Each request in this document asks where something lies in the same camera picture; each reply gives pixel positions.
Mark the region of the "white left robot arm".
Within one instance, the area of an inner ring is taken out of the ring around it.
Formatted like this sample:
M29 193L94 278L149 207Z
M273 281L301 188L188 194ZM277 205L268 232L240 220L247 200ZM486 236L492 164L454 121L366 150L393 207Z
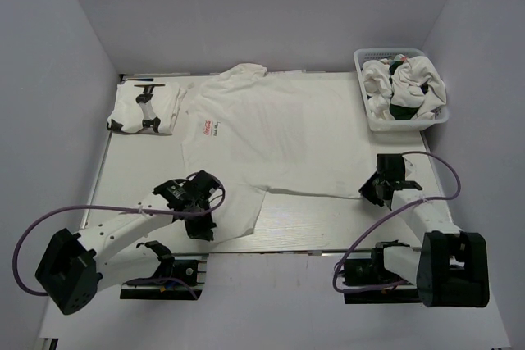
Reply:
M212 242L213 212L226 199L221 181L204 170L156 186L135 207L91 228L57 231L35 277L65 316L88 305L114 285L158 289L169 298L196 300L202 291L199 260L176 257L150 234L181 221L187 236Z

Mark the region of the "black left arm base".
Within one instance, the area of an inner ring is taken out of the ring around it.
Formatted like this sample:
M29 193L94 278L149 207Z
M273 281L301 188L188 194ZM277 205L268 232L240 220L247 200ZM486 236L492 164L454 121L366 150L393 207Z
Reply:
M121 300L198 301L205 284L208 255L175 255L147 278L127 280Z

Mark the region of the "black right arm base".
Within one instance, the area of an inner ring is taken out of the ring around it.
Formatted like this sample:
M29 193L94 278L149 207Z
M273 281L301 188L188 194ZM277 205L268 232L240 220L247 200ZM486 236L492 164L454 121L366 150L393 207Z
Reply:
M379 305L379 304L417 304L420 303L418 291L411 284L395 287L392 283L400 281L396 274L385 271L377 273L372 266L371 258L350 258L345 261L342 271L338 274L342 285L348 289L386 285L385 289L368 290L361 293L345 294L347 305Z

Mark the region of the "white t-shirt green trim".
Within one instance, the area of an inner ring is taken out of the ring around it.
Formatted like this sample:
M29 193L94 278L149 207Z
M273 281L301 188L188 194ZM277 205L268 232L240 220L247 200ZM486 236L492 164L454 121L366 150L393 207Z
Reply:
M253 233L267 192L355 199L375 167L361 102L345 81L240 64L202 83L187 107L185 169L226 189L221 243Z

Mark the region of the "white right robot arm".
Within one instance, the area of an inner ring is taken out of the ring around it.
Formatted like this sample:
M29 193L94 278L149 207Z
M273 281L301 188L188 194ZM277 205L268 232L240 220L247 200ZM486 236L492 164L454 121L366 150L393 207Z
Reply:
M487 306L486 240L461 230L434 206L418 182L407 180L403 155L378 155L376 171L359 192L401 217L421 243L419 249L400 241L377 243L370 271L378 284L404 280L427 307Z

